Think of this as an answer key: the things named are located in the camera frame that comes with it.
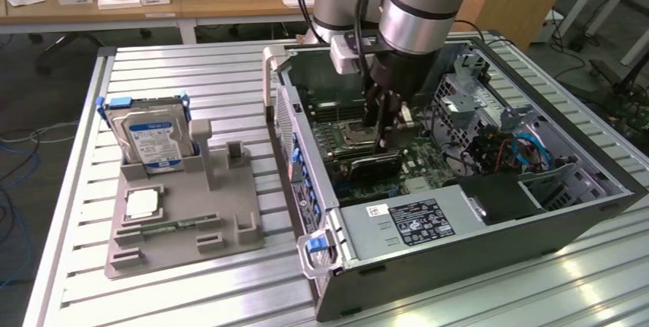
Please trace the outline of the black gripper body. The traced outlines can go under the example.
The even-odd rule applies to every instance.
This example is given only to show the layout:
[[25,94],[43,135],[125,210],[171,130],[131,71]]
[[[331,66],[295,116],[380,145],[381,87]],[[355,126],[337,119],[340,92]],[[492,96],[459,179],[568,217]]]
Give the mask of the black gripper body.
[[401,96],[413,96],[421,89],[439,51],[411,55],[399,51],[376,53],[372,60],[371,78],[385,90]]

